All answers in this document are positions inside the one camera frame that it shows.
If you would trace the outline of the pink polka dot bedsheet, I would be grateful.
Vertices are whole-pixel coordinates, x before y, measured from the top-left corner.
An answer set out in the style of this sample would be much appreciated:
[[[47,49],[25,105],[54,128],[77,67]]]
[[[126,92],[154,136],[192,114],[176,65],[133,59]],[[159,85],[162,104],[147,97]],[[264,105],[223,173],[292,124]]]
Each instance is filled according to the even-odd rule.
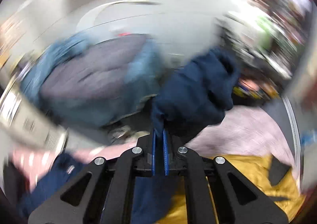
[[[235,106],[219,125],[204,128],[187,147],[204,157],[216,155],[273,155],[280,162],[295,167],[295,161],[278,124],[261,108]],[[15,149],[10,159],[29,179],[34,189],[50,169],[57,153]]]

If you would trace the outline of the navy blue padded jacket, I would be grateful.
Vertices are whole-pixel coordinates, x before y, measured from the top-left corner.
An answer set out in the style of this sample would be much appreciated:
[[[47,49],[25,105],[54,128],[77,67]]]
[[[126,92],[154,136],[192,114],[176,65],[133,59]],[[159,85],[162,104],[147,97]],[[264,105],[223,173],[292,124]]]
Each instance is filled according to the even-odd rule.
[[[155,132],[153,167],[157,181],[157,223],[171,207],[178,185],[164,173],[163,131],[180,138],[182,144],[193,139],[205,127],[220,124],[233,107],[232,91],[239,70],[230,55],[219,48],[195,57],[176,70],[152,101],[152,132]],[[50,171],[40,179],[31,194],[20,202],[18,213],[26,219],[43,202],[75,177],[87,164],[62,153]]]

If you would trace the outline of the golden yellow pillow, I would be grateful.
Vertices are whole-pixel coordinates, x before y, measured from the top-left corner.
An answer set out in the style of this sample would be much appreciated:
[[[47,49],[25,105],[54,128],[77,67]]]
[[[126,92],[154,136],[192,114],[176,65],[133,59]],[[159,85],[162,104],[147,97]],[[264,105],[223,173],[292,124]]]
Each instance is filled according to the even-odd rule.
[[[181,177],[168,214],[159,223],[289,223],[302,207],[292,171],[269,181],[272,157],[226,155],[214,159],[195,151],[177,153],[170,174]]]

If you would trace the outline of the white floor lamp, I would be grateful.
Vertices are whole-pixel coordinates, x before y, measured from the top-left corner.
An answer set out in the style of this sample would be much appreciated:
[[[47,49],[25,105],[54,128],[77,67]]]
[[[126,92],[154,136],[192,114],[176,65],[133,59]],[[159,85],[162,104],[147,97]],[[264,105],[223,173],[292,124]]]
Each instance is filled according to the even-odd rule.
[[[118,0],[112,1],[105,4],[101,4],[89,11],[87,11],[79,20],[76,26],[76,32],[85,31],[95,26],[97,17],[104,11],[116,10],[118,5],[160,5],[160,2],[150,0]]]

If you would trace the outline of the white medical machine with screen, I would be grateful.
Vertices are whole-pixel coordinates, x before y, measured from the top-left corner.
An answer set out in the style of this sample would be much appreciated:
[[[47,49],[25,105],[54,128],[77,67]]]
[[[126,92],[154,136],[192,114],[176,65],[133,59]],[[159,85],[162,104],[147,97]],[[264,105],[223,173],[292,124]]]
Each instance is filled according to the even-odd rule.
[[[68,140],[68,131],[33,106],[15,80],[10,80],[1,96],[1,125],[20,143],[57,154]]]

